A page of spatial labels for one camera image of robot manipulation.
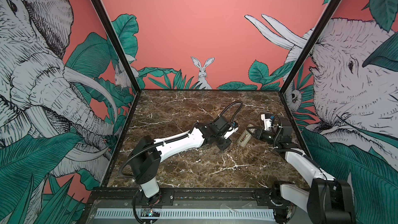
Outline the white AC remote control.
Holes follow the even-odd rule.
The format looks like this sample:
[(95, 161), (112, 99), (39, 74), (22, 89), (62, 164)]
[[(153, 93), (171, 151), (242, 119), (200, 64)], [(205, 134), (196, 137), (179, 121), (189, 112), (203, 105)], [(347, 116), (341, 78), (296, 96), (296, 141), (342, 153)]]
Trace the white AC remote control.
[(250, 139), (255, 135), (256, 127), (252, 124), (249, 124), (246, 129), (243, 131), (241, 136), (238, 139), (238, 145), (240, 147), (245, 147)]

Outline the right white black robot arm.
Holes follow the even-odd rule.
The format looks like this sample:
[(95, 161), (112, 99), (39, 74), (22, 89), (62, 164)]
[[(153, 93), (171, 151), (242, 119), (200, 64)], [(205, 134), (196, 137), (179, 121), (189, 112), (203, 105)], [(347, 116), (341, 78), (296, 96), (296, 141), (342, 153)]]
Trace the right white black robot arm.
[(304, 210), (314, 224), (354, 224), (356, 214), (351, 186), (321, 168), (304, 150), (292, 142), (293, 127), (270, 113), (261, 115), (262, 127), (247, 127), (250, 135), (272, 145), (308, 183), (308, 191), (287, 181), (277, 181), (270, 192), (274, 205), (289, 201)]

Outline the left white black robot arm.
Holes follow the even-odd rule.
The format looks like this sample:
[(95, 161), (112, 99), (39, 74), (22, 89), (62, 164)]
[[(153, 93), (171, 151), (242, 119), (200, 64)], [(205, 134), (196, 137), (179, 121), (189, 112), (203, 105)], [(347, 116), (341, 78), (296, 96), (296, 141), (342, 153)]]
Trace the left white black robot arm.
[(138, 190), (150, 205), (161, 198), (156, 175), (160, 163), (169, 157), (191, 149), (215, 144), (224, 151), (231, 144), (230, 136), (238, 130), (238, 123), (223, 116), (208, 123), (195, 122), (186, 132), (161, 139), (143, 137), (119, 169), (119, 175), (134, 179)]

